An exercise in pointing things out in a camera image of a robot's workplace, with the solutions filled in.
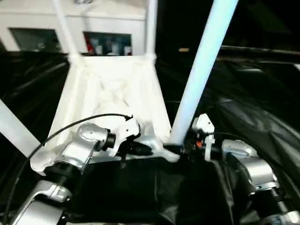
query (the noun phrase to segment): shelf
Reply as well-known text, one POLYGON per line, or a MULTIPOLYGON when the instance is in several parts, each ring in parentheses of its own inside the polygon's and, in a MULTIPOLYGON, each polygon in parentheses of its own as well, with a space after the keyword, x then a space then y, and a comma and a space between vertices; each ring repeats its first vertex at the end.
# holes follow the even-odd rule
MULTIPOLYGON (((114 19, 145 20, 146 0, 94 0, 77 5, 73 0, 61 0, 67 16, 105 17, 114 19)), ((0 0, 0 13, 55 14, 51 0, 0 0)))

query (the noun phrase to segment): wire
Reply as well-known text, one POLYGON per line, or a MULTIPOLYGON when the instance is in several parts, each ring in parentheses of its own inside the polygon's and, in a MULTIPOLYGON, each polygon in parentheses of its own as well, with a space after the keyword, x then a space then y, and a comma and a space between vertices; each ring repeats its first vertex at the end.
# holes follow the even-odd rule
POLYGON ((284 171, 290 178, 291 180, 298 186, 300 187, 300 182, 295 179, 291 173, 285 169, 279 162, 277 162, 276 160, 272 159, 270 156, 268 156, 267 153, 265 153, 264 151, 262 151, 257 145, 251 143, 251 141, 249 141, 247 138, 244 138, 244 137, 241 137, 239 135, 235 135, 235 134, 232 134, 232 133, 228 133, 228 132, 212 132, 212 133, 206 133, 205 135, 228 135, 228 136, 231 136, 231 137, 235 137, 235 138, 238 138, 240 140, 242 140, 243 142, 249 144, 250 146, 252 146, 255 150, 258 151, 259 154, 261 154, 261 156, 266 160, 266 161, 269 161, 270 163, 272 163, 274 166, 280 168, 282 171, 284 171))
POLYGON ((124 117, 126 120, 130 119, 131 117, 130 116, 126 116, 126 115, 123 115, 123 114, 117 114, 117 113, 106 113, 106 114, 100 114, 100 115, 95 115, 95 116, 90 116, 90 117, 87 117, 85 119, 82 119, 82 120, 78 120, 74 123, 71 123, 61 129, 59 129, 58 131, 56 131, 54 134, 52 134, 51 136, 49 136, 46 140, 44 140, 43 142, 41 142, 31 153, 30 155, 28 156, 28 158, 25 160, 25 162, 22 164, 20 170, 19 170, 19 173, 17 174, 16 176, 16 179, 15 179, 15 182, 11 188, 11 191, 10 191, 10 194, 9 194, 9 197, 8 197, 8 201, 7 201, 7 204, 6 204, 6 208, 5 208, 5 211, 4 211, 4 218, 3 218, 3 225, 6 225, 7 223, 7 220, 8 220, 8 212, 9 212, 9 209, 10 209, 10 205, 12 203, 12 200, 13 200, 13 197, 14 197, 14 193, 15 193, 15 188, 20 180, 20 176, 22 174, 22 172, 24 171, 26 165, 30 162, 30 159, 33 157, 33 155, 42 147, 44 146, 48 141, 50 141, 51 139, 53 139, 55 136, 57 136, 58 134, 60 134, 61 132, 63 132, 64 130, 66 129, 69 129, 70 127, 73 127, 79 123, 82 123, 82 122, 85 122, 87 120, 91 120, 91 119, 94 119, 94 118, 98 118, 98 117, 104 117, 104 116, 121 116, 121 117, 124 117))

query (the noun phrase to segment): black plastic sheet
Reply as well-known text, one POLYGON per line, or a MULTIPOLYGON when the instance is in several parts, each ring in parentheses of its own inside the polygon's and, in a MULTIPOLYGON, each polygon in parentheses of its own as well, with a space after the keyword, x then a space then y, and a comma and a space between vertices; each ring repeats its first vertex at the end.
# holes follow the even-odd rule
MULTIPOLYGON (((157 75, 171 122, 192 62, 157 59, 157 75)), ((46 138, 68 73, 66 58, 16 53, 2 57, 0 63, 1 100, 39 140, 46 138)), ((284 170, 273 165, 277 176, 298 210, 300 194, 294 181, 300 175, 299 74, 293 65, 217 61, 196 112, 207 113, 217 131, 246 137, 278 162, 284 170)), ((24 158, 7 140, 0 141, 1 148, 11 152, 1 165, 1 175, 6 175, 0 186, 3 207, 14 172, 24 158), (13 155, 20 160, 9 166, 13 155)), ((14 208, 26 198, 28 184, 33 186, 38 179, 28 168, 14 208)), ((183 158, 170 164, 147 159, 128 161, 121 169, 119 162, 110 162, 88 167, 66 214, 71 222, 178 225, 257 221, 241 193, 238 178, 222 163, 191 163, 183 158)))
MULTIPOLYGON (((62 54, 6 52, 0 54, 0 67, 1 100, 39 141, 46 139, 68 74, 66 57, 62 54)), ((0 148, 2 212, 16 172, 25 156, 1 133, 0 148)), ((12 210, 17 209, 26 199, 38 179, 38 174, 28 166, 17 186, 12 210)))

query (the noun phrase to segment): white plastic bracket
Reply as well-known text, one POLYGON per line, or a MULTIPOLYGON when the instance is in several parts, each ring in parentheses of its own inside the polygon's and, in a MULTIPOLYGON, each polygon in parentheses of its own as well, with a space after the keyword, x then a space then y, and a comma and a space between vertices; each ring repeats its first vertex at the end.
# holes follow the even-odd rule
MULTIPOLYGON (((208 115, 206 113, 201 114, 199 117, 196 117, 194 119, 193 130, 202 130, 204 133, 213 133, 215 131, 215 127, 210 121, 208 115)), ((204 159, 206 161, 210 161, 210 153, 211 153, 211 145, 215 143, 214 135, 208 135, 205 138, 204 143, 205 145, 205 153, 204 153, 204 159)))
POLYGON ((116 128, 112 133, 116 134, 116 141, 114 147, 108 148, 107 152, 109 156, 114 157, 122 142, 126 141, 129 136, 137 136, 140 133, 140 125, 136 119, 131 118, 116 128))

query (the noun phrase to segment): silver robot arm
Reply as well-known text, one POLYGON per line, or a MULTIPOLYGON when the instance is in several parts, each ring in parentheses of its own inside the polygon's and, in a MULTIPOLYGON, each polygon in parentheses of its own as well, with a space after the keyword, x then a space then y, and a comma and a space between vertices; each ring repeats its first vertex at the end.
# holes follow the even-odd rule
POLYGON ((287 206, 271 166, 253 147, 243 141, 224 140, 221 149, 215 148, 214 127, 206 114, 196 118, 192 128, 208 134, 201 143, 204 159, 216 160, 217 155, 217 160, 223 160, 237 173, 261 218, 261 225, 300 225, 300 213, 287 206))

